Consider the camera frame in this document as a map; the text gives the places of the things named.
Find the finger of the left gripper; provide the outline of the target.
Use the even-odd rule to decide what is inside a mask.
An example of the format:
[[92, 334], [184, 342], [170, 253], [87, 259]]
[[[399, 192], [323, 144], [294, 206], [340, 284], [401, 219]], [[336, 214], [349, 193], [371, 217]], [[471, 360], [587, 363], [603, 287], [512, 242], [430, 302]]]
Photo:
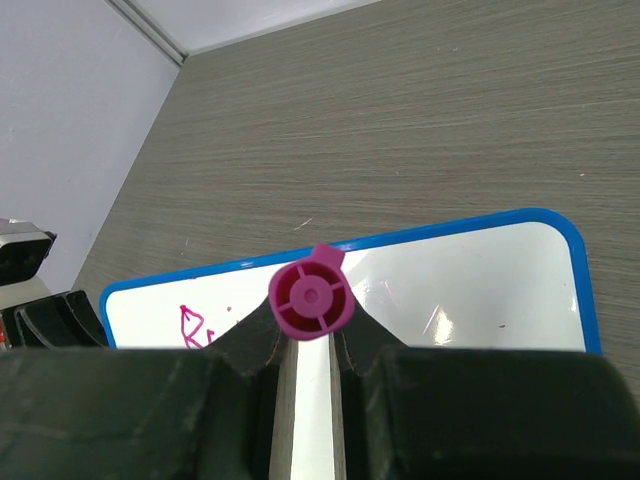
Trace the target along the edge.
[[77, 290], [14, 307], [13, 346], [106, 348], [108, 340], [86, 293]]

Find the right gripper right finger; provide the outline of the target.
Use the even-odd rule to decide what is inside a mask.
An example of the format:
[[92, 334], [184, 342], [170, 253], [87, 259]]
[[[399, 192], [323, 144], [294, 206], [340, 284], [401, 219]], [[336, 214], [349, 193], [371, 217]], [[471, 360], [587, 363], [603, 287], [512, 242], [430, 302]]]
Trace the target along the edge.
[[601, 356], [410, 347], [362, 308], [334, 348], [350, 479], [639, 475], [639, 410]]

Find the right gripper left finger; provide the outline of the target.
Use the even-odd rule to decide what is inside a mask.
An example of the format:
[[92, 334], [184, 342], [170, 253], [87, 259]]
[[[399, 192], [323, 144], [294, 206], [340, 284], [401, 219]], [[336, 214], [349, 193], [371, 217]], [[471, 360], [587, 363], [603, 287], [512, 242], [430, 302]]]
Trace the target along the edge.
[[28, 347], [1, 356], [5, 479], [273, 479], [294, 342], [259, 305], [200, 349]]

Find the white marker magenta cap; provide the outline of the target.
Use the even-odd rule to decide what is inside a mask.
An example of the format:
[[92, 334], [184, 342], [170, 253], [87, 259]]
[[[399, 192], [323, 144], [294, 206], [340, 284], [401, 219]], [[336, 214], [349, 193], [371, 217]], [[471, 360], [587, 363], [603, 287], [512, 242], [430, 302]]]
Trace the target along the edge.
[[307, 257], [280, 268], [268, 286], [274, 318], [288, 337], [310, 341], [343, 328], [356, 300], [342, 271], [345, 252], [317, 244]]

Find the blue framed whiteboard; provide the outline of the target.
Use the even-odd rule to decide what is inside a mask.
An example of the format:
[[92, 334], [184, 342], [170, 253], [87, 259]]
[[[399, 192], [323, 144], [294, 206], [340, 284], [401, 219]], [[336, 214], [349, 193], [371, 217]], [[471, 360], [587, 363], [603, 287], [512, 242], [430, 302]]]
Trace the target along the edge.
[[[602, 350], [584, 241], [561, 215], [526, 208], [343, 241], [355, 299], [418, 347]], [[99, 303], [114, 348], [201, 348], [266, 297], [305, 250], [118, 282]], [[338, 479], [330, 339], [287, 354], [274, 479]]]

